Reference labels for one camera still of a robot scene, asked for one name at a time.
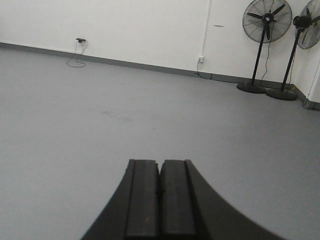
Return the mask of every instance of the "gray baseboard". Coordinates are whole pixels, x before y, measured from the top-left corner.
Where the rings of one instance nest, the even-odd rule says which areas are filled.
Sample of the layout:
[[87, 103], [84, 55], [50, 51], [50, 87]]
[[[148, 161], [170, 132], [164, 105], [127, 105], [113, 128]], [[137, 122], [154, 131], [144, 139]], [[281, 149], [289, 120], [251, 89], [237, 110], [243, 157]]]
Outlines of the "gray baseboard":
[[[73, 53], [69, 53], [69, 52], [9, 44], [9, 43], [3, 43], [3, 42], [0, 42], [0, 48], [13, 49], [13, 50], [19, 50], [19, 51], [25, 51], [25, 52], [37, 53], [37, 54], [52, 55], [52, 56], [63, 57], [63, 58], [71, 58], [73, 56]], [[166, 74], [175, 74], [175, 75], [182, 75], [182, 76], [195, 77], [195, 78], [204, 78], [208, 80], [227, 82], [227, 83], [233, 83], [233, 84], [249, 83], [251, 81], [250, 78], [245, 78], [245, 77], [228, 76], [228, 75], [214, 74], [214, 73], [208, 73], [208, 72], [198, 73], [196, 71], [191, 71], [191, 70], [148, 65], [148, 64], [142, 64], [142, 63], [136, 63], [136, 62], [120, 61], [120, 60], [88, 56], [88, 55], [81, 55], [79, 59], [82, 61], [94, 62], [99, 64], [116, 65], [121, 67], [161, 72]], [[257, 79], [256, 81], [262, 87], [269, 88], [269, 89], [280, 89], [282, 84], [281, 82], [274, 82], [274, 81], [267, 81], [267, 80], [260, 81]], [[302, 101], [302, 105], [304, 108], [311, 109], [311, 110], [320, 110], [320, 103], [312, 102], [308, 100], [306, 96], [294, 84], [287, 84], [286, 88], [295, 89], [295, 92], [298, 95], [298, 98]]]

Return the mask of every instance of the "fan base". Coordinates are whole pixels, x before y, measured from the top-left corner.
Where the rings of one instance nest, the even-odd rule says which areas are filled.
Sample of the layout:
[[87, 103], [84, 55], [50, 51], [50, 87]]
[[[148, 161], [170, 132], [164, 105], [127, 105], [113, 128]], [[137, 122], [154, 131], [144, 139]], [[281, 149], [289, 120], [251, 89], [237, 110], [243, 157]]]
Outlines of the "fan base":
[[252, 94], [264, 94], [266, 92], [264, 87], [252, 85], [251, 83], [239, 83], [236, 87], [242, 91]]
[[285, 101], [294, 101], [297, 99], [297, 95], [292, 91], [280, 91], [279, 89], [271, 89], [267, 90], [266, 94], [269, 97], [272, 97], [274, 99], [279, 100], [285, 100]]

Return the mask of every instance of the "wall outlet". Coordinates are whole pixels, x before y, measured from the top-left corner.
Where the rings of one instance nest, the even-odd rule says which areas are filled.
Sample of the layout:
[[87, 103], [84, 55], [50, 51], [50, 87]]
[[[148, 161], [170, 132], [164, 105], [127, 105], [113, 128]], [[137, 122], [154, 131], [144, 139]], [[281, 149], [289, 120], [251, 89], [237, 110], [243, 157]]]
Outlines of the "wall outlet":
[[205, 57], [204, 56], [198, 56], [198, 62], [199, 63], [203, 63], [205, 60]]

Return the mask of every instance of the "epoxy floor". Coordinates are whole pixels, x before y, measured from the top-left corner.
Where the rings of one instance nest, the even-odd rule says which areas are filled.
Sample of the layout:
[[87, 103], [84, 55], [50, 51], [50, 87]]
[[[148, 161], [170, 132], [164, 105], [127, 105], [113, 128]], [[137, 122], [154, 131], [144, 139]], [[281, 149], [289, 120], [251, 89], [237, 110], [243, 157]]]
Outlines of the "epoxy floor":
[[320, 112], [232, 83], [0, 49], [0, 239], [78, 240], [129, 159], [191, 159], [238, 210], [320, 239]]

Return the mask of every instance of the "power cord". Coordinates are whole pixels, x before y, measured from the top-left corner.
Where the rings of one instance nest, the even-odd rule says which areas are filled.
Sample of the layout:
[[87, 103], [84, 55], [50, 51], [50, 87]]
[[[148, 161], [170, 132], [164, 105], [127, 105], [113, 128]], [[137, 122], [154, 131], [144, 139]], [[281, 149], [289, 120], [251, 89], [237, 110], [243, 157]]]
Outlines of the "power cord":
[[[70, 67], [70, 68], [84, 68], [86, 66], [86, 64], [84, 62], [81, 62], [79, 61], [79, 57], [81, 55], [84, 54], [85, 50], [87, 49], [88, 45], [89, 45], [89, 42], [86, 40], [86, 45], [85, 47], [82, 45], [82, 52], [80, 54], [77, 54], [77, 46], [78, 46], [78, 41], [76, 41], [76, 44], [75, 44], [75, 51], [74, 51], [74, 54], [72, 55], [72, 57], [66, 62], [66, 64]], [[69, 64], [69, 62], [74, 59], [74, 57], [78, 55], [78, 57], [75, 59], [75, 61], [78, 63], [78, 64], [82, 64], [82, 66], [72, 66]]]
[[274, 33], [274, 28], [275, 28], [275, 24], [273, 24], [272, 26], [272, 30], [271, 30], [271, 34], [270, 34], [270, 42], [269, 42], [269, 46], [268, 46], [268, 56], [266, 58], [266, 61], [265, 61], [265, 73], [263, 74], [261, 80], [260, 80], [260, 84], [262, 84], [262, 81], [264, 80], [266, 74], [268, 73], [268, 60], [269, 60], [269, 56], [270, 56], [270, 45], [271, 45], [271, 42], [272, 42], [272, 35]]
[[291, 80], [292, 80], [292, 70], [294, 69], [295, 59], [296, 59], [296, 52], [294, 52], [294, 55], [293, 55], [293, 61], [292, 61], [291, 71], [290, 71], [290, 81], [289, 81], [289, 85], [291, 84]]
[[202, 77], [201, 75], [200, 75], [200, 72], [199, 72], [199, 63], [200, 63], [200, 60], [198, 60], [198, 63], [196, 64], [196, 74], [200, 77], [200, 78], [202, 78], [202, 79], [205, 79], [205, 80], [212, 80], [212, 73], [211, 73], [211, 76], [210, 76], [210, 78], [205, 78], [205, 77]]

